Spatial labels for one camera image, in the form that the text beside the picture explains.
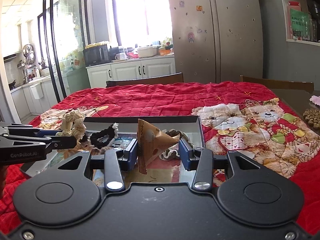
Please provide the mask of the cream crochet scrunchie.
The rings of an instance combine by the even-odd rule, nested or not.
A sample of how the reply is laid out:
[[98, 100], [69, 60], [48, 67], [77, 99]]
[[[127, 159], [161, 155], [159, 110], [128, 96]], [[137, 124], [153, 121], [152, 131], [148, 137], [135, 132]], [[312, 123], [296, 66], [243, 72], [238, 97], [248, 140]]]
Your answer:
[[69, 113], [65, 114], [62, 124], [61, 132], [57, 132], [56, 136], [59, 137], [75, 137], [76, 146], [68, 150], [58, 150], [59, 153], [63, 153], [64, 158], [68, 158], [71, 155], [76, 154], [80, 148], [80, 140], [85, 135], [86, 126], [84, 125], [85, 115], [79, 109], [72, 110]]

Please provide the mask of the black white ruffled scrunchie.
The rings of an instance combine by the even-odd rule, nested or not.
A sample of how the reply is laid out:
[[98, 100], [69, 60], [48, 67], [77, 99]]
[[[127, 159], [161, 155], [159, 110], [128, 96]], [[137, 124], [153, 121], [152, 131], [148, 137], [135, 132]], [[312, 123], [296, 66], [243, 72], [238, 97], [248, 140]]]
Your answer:
[[[174, 138], [177, 142], [180, 139], [184, 139], [191, 148], [194, 148], [194, 144], [190, 141], [189, 137], [186, 133], [181, 132], [179, 130], [170, 129], [170, 130], [163, 130], [163, 132], [170, 137]], [[178, 153], [178, 143], [169, 147], [163, 153], [159, 155], [159, 158], [163, 161], [170, 161], [172, 159], [180, 159], [180, 154]]]

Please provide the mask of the black braided scrunchie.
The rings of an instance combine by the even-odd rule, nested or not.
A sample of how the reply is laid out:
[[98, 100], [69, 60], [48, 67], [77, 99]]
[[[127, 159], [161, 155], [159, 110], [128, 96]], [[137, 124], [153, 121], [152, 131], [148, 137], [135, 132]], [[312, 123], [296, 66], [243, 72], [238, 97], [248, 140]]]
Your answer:
[[102, 149], [111, 147], [114, 141], [118, 138], [118, 123], [110, 125], [107, 129], [90, 135], [90, 142], [95, 148]]

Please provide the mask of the tan triangular snack packet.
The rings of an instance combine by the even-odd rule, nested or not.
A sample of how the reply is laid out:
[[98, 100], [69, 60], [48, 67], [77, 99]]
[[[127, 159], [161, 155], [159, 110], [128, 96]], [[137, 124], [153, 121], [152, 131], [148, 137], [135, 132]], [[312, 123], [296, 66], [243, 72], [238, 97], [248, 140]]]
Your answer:
[[169, 147], [178, 143], [174, 138], [143, 119], [138, 119], [137, 139], [138, 168], [141, 174], [147, 174], [146, 166]]

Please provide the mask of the black shallow box tray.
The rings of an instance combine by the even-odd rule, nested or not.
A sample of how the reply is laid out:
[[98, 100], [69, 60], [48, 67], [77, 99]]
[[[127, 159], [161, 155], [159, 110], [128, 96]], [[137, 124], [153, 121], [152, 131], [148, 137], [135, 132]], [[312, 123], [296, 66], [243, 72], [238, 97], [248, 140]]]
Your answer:
[[32, 178], [72, 155], [90, 153], [102, 159], [105, 151], [119, 150], [124, 183], [191, 184], [204, 147], [201, 122], [192, 116], [86, 118], [86, 132], [72, 150], [54, 150], [43, 161], [22, 165]]

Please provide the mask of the red quilted bedspread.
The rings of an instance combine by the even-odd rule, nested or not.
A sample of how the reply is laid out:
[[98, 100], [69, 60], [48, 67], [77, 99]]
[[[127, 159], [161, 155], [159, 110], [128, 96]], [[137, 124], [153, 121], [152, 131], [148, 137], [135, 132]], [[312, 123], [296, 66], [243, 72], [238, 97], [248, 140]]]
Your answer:
[[132, 183], [102, 193], [75, 170], [52, 167], [27, 179], [22, 164], [1, 181], [1, 239], [319, 239], [319, 136], [263, 85], [128, 85], [75, 92], [31, 122], [61, 130], [85, 118], [192, 116], [213, 153], [213, 188]]

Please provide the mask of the white kitchen cabinet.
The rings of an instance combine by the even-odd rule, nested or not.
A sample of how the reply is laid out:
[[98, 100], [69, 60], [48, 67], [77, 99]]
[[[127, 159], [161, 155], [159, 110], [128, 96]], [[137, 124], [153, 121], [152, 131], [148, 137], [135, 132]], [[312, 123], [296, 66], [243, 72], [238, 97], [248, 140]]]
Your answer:
[[114, 61], [86, 69], [91, 88], [106, 87], [108, 81], [143, 79], [176, 73], [174, 55]]

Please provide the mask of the dark wooden chair back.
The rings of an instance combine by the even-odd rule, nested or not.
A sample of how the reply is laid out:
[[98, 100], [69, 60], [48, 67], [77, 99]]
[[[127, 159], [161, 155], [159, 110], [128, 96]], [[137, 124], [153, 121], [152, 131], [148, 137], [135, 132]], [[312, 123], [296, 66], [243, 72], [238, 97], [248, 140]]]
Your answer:
[[143, 79], [106, 81], [106, 88], [125, 85], [169, 85], [173, 83], [184, 83], [183, 74], [175, 73], [170, 75], [149, 77]]

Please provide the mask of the black microwave oven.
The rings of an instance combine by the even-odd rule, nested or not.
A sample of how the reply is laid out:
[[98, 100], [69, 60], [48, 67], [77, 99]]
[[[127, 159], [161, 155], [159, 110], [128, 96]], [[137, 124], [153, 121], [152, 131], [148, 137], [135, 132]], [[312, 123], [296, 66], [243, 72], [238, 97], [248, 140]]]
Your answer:
[[84, 49], [86, 67], [111, 62], [109, 47], [105, 45], [94, 46]]

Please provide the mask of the white mug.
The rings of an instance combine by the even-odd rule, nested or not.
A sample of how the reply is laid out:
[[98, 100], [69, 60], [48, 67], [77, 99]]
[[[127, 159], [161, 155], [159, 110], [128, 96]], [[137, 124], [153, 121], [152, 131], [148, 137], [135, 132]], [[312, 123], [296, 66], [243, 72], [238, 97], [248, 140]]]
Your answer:
[[115, 60], [126, 60], [127, 59], [127, 55], [125, 53], [117, 53], [115, 55]]

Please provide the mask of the dark wooden chair right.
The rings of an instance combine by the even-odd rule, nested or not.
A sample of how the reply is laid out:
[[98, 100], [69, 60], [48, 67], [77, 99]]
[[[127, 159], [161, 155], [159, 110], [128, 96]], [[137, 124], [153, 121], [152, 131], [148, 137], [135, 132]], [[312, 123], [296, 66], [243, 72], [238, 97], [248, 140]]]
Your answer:
[[300, 81], [283, 81], [283, 80], [271, 80], [271, 79], [259, 79], [254, 77], [240, 76], [241, 82], [258, 83], [264, 85], [269, 89], [293, 89], [303, 90], [308, 93], [314, 91], [314, 84], [312, 82], [300, 82]]

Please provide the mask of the white basin on counter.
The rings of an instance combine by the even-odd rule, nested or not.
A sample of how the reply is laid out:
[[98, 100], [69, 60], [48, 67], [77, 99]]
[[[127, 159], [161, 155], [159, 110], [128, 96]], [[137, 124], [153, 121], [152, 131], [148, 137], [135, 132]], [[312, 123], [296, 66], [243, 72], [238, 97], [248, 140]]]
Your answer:
[[139, 58], [153, 57], [158, 54], [157, 46], [147, 46], [137, 48], [137, 53]]

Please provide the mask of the silver double-door refrigerator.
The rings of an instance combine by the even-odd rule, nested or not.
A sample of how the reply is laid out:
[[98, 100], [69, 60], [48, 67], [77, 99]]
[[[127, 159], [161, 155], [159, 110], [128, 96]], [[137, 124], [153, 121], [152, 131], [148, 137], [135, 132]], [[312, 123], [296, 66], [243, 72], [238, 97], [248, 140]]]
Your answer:
[[259, 0], [169, 0], [175, 67], [185, 82], [263, 76]]

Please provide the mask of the green sign card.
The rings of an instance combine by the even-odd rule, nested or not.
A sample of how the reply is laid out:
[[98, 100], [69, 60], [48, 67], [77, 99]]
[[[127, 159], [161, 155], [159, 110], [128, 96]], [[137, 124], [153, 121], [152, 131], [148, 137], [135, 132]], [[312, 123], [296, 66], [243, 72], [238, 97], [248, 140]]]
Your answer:
[[291, 31], [294, 40], [310, 40], [310, 20], [305, 12], [290, 9]]

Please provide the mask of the black sliding door frame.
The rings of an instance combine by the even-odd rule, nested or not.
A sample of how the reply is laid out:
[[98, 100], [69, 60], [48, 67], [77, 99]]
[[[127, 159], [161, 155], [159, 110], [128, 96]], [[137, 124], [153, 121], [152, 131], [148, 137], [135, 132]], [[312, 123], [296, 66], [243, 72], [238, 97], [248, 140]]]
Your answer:
[[38, 0], [36, 12], [40, 64], [49, 70], [57, 102], [89, 87], [84, 49], [91, 40], [87, 0]]

